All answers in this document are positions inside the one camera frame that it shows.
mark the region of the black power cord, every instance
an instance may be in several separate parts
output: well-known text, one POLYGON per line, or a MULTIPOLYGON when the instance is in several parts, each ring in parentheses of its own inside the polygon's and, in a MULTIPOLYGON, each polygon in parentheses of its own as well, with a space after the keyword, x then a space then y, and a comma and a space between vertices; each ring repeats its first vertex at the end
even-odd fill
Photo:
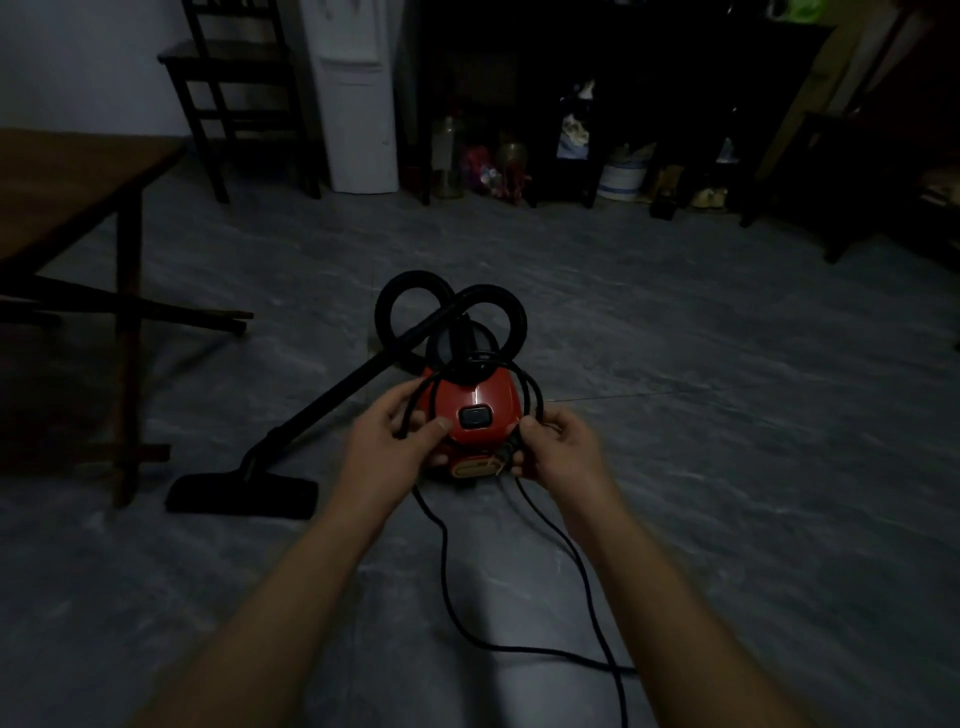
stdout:
MULTIPOLYGON (((520 389, 523 393, 524 415, 530 413, 530 389, 533 389, 537 399, 537 420, 539 422, 543 421, 543 397, 540 393, 539 386, 533 380, 533 378, 520 369, 513 361, 503 358, 498 352, 476 352, 457 361, 450 362, 423 380, 423 382, 420 384, 420 387, 418 387, 417 391, 407 403, 407 407, 403 413, 403 420, 400 423, 400 429, 397 432, 396 437, 402 440, 407 436, 407 433, 410 430, 410 418, 412 417, 414 410, 417 408, 417 403, 420 401, 420 398, 423 396, 423 393, 426 392, 427 388, 432 387, 428 398, 430 410, 428 412, 428 417, 429 419, 433 419, 436 417, 437 389, 439 389, 438 385, 440 384, 440 381, 444 379, 444 373, 449 373, 451 367, 456 367, 458 365, 476 366, 478 364, 503 367, 504 369, 509 369, 516 375, 516 378, 520 382, 520 389)), ((513 453, 520 445, 520 441, 518 439, 519 430, 515 429, 514 433, 517 433, 517 436, 512 438, 512 442, 506 447, 506 449, 501 448, 496 453, 491 453, 492 456, 495 455, 496 457, 504 458, 503 463, 506 467, 510 467, 510 460, 513 457, 513 453)), ((437 514, 430 510, 430 507, 423 499, 423 493, 420 492, 420 488, 417 485, 414 485, 413 494, 414 499, 417 501, 417 505, 420 507, 420 510, 423 511, 423 514, 430 519, 430 521, 435 523, 441 530, 442 540, 440 549, 440 585, 444 594, 444 606, 446 607, 446 613, 450 616, 450 620, 453 622, 453 625, 457 628, 457 631, 460 632, 464 639, 480 649, 486 649, 490 652, 508 652, 527 655, 543 655, 545 657, 559 657, 576 665, 592 667, 593 669, 600 669, 604 670, 605 672, 609 672, 613 676, 613 682, 616 684, 616 696, 620 707, 620 725, 622 728, 627 728, 629 721, 627 717, 627 697, 623 690, 623 675, 636 675, 636 669, 634 667, 624 667, 618 665, 613 657, 610 645, 607 643, 607 638, 604 637, 603 630, 600 628, 600 622, 596 616, 596 610, 593 607, 593 592, 590 588, 587 567, 584 565, 584 560, 580 556, 580 552, 577 550, 577 547, 573 544, 570 538, 555 523, 550 521, 550 519, 548 519, 546 515, 544 515, 544 513, 537 507, 536 503, 534 503, 526 489, 523 487, 523 484, 520 483, 520 479, 514 478, 514 481, 516 482, 516 486, 519 489, 520 494, 523 496, 523 499, 527 501, 534 513, 536 513, 540 520, 546 523, 547 526, 554 531, 554 533, 560 536, 560 538, 566 544, 570 556, 572 557, 574 564, 576 564, 577 571, 580 573, 580 578, 584 582, 584 594, 587 598, 587 609, 590 615, 590 623, 593 626, 593 632, 596 635, 597 641, 600 643, 600 649, 603 650, 606 662, 592 660, 589 657, 578 655, 575 652, 568 652, 562 649, 553 649, 551 647, 525 647, 507 644, 493 644, 485 640, 481 640, 479 637, 467 630, 464 624, 460 621, 460 618, 457 616, 456 610, 453 608, 453 601, 450 599, 450 591, 446 580, 446 557, 449 542, 449 534, 446 528, 446 523, 444 523, 443 519, 441 519, 437 514)))

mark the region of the marble tile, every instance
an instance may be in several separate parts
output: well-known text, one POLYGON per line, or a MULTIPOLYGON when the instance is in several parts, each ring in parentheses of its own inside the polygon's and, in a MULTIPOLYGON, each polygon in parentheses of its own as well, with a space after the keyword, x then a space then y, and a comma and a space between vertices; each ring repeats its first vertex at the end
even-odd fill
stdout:
MULTIPOLYGON (((162 500, 173 477, 233 468, 261 434, 262 425, 156 431, 174 459, 144 468, 143 490, 122 512, 108 507, 98 466, 68 482, 3 482, 0 669, 16 690, 2 692, 0 711, 10 725, 122 723, 233 612, 302 524, 172 516, 162 500)), ((343 436, 332 427, 275 470, 317 477, 325 499, 343 436)), ((342 724, 350 594, 304 699, 309 725, 342 724)))
MULTIPOLYGON (((882 240, 830 267, 803 233, 728 216, 313 201, 275 177, 233 175, 233 205, 217 206, 188 159, 148 191, 145 294, 257 318, 239 340, 146 326, 146 435, 174 449, 144 468, 130 509, 108 510, 97 468, 64 473, 50 456, 108 422, 109 319, 72 316, 54 337, 0 328, 13 445, 0 451, 8 466, 18 449, 35 455, 0 477, 0 580, 16 585, 0 597, 0 669, 16 687, 0 713, 13 724, 119 724, 296 538, 295 524, 171 517, 162 499, 181 474, 235 467, 364 361, 376 294, 410 268, 521 298, 521 365, 602 430, 632 507, 794 690, 841 725, 960 712, 960 317, 946 272, 882 240)), ((47 273, 109 287, 112 250, 106 224, 47 273)), ((397 327, 432 308, 411 294, 397 327)), ((502 333, 495 312, 478 318, 502 333)), ((327 487, 352 417, 403 377, 376 379, 276 470, 327 487)), ((450 591, 468 624, 599 657, 578 573, 513 487, 426 493, 450 525, 450 591)), ((350 585, 308 725, 615 722, 610 676, 466 644, 444 611, 439 548, 404 502, 350 585)), ((632 723, 653 725, 636 682, 628 699, 632 723)))
MULTIPOLYGON (((579 573, 512 483, 501 488, 484 481, 459 491, 427 484, 424 497, 449 528, 450 595, 473 634, 603 659, 579 573)), ((559 522, 548 498, 534 497, 559 522)), ((350 725, 617 724, 609 675, 467 643, 444 609, 440 545, 440 530, 408 498, 361 565, 350 725)), ((618 659, 629 664, 591 578, 602 628, 618 659)), ((637 680, 627 679, 626 689, 632 724, 654 725, 637 680)))
POLYGON ((795 690, 839 725, 945 725, 960 707, 960 415, 878 389, 573 406, 637 513, 795 690))
MULTIPOLYGON (((289 194, 273 221, 223 209, 190 181, 164 178, 144 213, 144 294, 165 303, 253 311, 248 333, 148 323, 148 417, 211 426, 278 423, 366 358, 368 256, 310 218, 315 201, 289 194)), ((113 223, 58 258, 47 273, 110 287, 113 223)))

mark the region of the floor nozzle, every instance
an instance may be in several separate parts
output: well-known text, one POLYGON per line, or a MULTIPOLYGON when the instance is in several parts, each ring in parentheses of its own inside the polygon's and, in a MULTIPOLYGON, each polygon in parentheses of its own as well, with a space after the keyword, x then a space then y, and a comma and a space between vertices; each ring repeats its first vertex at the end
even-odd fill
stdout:
POLYGON ((254 473, 244 481, 239 471, 184 475, 167 494, 168 513, 262 516, 307 521, 317 510, 319 489, 312 480, 274 473, 254 473))

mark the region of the forearm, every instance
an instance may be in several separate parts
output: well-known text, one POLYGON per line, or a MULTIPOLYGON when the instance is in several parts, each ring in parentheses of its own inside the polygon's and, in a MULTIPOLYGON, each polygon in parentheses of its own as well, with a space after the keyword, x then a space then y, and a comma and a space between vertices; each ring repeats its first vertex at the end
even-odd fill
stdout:
POLYGON ((808 728, 621 504, 588 517, 588 556, 662 728, 808 728))
POLYGON ((135 728, 266 728, 296 710, 372 525, 325 512, 135 728))

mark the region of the black button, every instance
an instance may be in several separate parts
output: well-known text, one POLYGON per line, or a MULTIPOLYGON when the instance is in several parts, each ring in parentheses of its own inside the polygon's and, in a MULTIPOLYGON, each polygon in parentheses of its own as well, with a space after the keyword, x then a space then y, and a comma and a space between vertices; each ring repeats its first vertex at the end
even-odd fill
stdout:
POLYGON ((458 417, 460 418, 460 427, 463 429, 480 429, 493 424, 493 410, 486 404, 464 407, 458 413, 458 417))

